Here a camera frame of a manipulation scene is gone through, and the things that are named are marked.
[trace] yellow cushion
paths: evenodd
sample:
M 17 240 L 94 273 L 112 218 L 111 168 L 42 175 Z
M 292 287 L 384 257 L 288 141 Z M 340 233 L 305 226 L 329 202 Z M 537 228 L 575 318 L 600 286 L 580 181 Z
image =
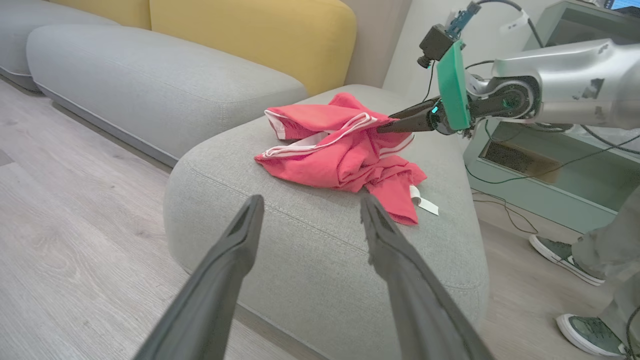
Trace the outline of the yellow cushion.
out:
M 120 25 L 151 29 L 149 0 L 51 0 L 111 19 Z
M 339 0 L 151 0 L 154 31 L 288 74 L 309 95 L 340 87 L 356 18 Z

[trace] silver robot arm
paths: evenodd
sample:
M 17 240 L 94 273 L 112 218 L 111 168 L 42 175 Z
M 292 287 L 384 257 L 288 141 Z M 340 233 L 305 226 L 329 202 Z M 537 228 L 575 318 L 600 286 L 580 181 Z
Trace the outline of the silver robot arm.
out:
M 606 39 L 526 51 L 495 60 L 489 80 L 467 73 L 467 92 L 476 119 L 486 114 L 483 103 L 502 97 L 505 110 L 490 116 L 505 121 L 635 129 L 640 44 Z

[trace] gray pants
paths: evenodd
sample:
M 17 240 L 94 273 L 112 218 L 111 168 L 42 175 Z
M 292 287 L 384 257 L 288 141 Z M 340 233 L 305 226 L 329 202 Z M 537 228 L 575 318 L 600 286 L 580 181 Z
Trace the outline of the gray pants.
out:
M 640 260 L 640 187 L 624 203 L 611 224 L 586 233 L 572 247 L 573 258 L 589 275 L 599 279 L 613 277 Z M 627 280 L 614 294 L 613 301 L 598 316 L 627 342 L 627 322 L 640 306 L 640 273 Z M 640 314 L 633 321 L 630 335 L 640 344 Z

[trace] computer screen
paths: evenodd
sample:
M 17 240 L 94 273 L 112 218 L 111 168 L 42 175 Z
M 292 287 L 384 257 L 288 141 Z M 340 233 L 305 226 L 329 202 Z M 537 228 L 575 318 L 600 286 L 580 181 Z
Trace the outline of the computer screen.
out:
M 604 4 L 605 8 L 611 10 L 628 8 L 629 6 L 640 8 L 640 0 L 607 0 Z

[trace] white shoe sole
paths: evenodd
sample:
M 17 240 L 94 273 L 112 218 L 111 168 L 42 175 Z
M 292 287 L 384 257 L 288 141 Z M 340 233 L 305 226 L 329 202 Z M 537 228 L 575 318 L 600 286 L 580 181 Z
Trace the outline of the white shoe sole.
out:
M 569 340 L 569 342 L 571 342 L 573 345 L 575 345 L 575 347 L 579 348 L 580 350 L 586 353 L 589 353 L 591 355 L 596 355 L 596 356 L 615 356 L 615 357 L 622 356 L 620 354 L 614 354 L 612 352 L 603 350 L 595 346 L 594 344 L 590 343 L 589 341 L 587 341 L 587 339 L 580 336 L 580 334 L 573 329 L 573 326 L 571 326 L 571 323 L 569 323 L 569 318 L 572 316 L 575 316 L 575 315 L 564 314 L 562 316 L 558 316 L 558 318 L 556 318 L 556 322 L 558 324 L 558 327 L 560 328 L 560 331 L 565 336 L 565 338 Z
M 598 279 L 596 277 L 593 277 L 593 276 L 587 274 L 586 272 L 581 272 L 580 270 L 578 270 L 574 266 L 571 266 L 571 264 L 569 264 L 566 260 L 562 260 L 562 258 L 560 258 L 558 255 L 556 255 L 553 251 L 549 250 L 546 246 L 544 246 L 540 242 L 540 240 L 538 239 L 537 236 L 531 235 L 529 237 L 529 243 L 533 246 L 534 249 L 536 249 L 536 251 L 538 251 L 540 253 L 540 255 L 544 256 L 547 260 L 551 261 L 554 264 L 558 264 L 561 267 L 569 270 L 574 275 L 576 275 L 577 277 L 581 278 L 582 280 L 590 283 L 591 285 L 600 286 L 600 285 L 602 285 L 604 283 L 604 280 L 601 280 L 601 279 Z

